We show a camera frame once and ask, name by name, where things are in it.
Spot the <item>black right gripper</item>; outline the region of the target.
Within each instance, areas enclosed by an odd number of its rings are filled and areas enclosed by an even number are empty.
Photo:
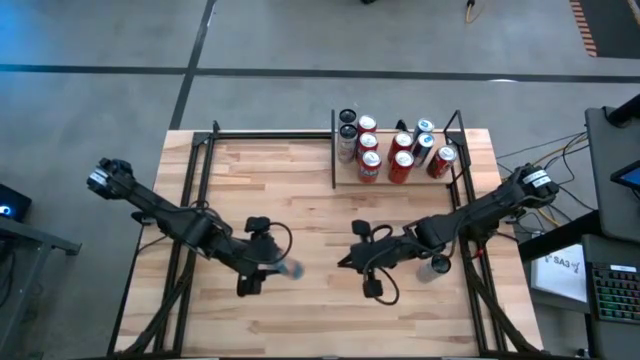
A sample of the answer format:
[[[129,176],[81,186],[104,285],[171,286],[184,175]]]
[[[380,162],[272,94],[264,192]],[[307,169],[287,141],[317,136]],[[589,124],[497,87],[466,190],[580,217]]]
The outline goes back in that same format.
[[[376,278],[374,268],[394,268],[400,262],[416,258],[420,248],[406,237],[386,237],[373,242],[369,222],[354,220],[351,225],[359,241],[349,247],[348,254],[339,261],[338,267],[354,270],[362,276],[362,291],[366,298],[381,297],[383,286]]]

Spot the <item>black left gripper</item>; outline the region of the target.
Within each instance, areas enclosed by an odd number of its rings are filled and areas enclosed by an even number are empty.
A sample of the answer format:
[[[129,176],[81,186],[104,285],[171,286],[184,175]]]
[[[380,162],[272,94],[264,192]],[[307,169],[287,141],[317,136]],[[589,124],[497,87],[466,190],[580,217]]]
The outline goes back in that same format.
[[[250,239],[235,238],[234,270],[240,274],[237,278],[237,295],[259,295],[262,283],[268,276],[267,270],[259,270],[261,265],[271,266],[280,262],[282,250],[269,234],[271,220],[265,216],[249,217],[244,232]]]

